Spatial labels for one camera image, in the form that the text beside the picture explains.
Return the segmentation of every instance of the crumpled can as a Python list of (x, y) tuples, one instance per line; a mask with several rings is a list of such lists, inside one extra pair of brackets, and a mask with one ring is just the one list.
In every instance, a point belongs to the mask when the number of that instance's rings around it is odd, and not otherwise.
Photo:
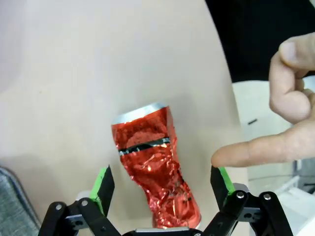
[(200, 210), (184, 181), (168, 106), (154, 103), (118, 116), (112, 133), (121, 163), (144, 190), (154, 228), (197, 228)]

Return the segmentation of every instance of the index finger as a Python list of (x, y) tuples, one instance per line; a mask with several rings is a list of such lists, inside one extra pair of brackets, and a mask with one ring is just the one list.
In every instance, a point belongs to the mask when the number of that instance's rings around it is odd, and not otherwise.
[(215, 167), (246, 167), (311, 158), (315, 155), (314, 139), (315, 121), (308, 119), (281, 134), (222, 147), (211, 162)]

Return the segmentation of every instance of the green gripper pad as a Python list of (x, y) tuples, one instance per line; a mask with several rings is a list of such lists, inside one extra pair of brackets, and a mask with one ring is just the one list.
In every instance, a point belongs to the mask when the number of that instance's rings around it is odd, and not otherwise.
[(102, 168), (95, 180), (90, 198), (97, 203), (103, 215), (107, 216), (110, 202), (113, 197), (115, 183), (110, 167)]
[(224, 167), (216, 168), (212, 166), (210, 180), (219, 209), (221, 209), (226, 198), (235, 191), (234, 185)]

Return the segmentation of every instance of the black tape stripe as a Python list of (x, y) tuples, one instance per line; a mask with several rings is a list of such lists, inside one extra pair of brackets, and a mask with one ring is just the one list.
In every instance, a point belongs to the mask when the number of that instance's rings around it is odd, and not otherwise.
[(129, 154), (131, 152), (137, 152), (137, 151), (142, 151), (148, 148), (152, 148), (152, 147), (156, 147), (156, 146), (160, 146), (163, 144), (169, 144), (169, 137), (165, 137), (162, 139), (158, 139), (158, 140), (154, 140), (154, 141), (150, 141), (147, 143), (143, 143), (143, 144), (139, 144), (139, 145), (135, 145), (129, 148), (124, 148), (124, 149), (120, 149), (118, 150), (119, 152), (119, 156), (123, 156), (125, 154)]

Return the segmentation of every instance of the hand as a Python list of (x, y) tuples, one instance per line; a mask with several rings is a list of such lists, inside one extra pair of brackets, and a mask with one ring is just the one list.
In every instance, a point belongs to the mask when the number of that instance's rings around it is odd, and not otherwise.
[(215, 167), (245, 167), (315, 157), (315, 93), (302, 78), (315, 70), (315, 33), (282, 43), (269, 71), (270, 108), (294, 124), (287, 131), (217, 150)]

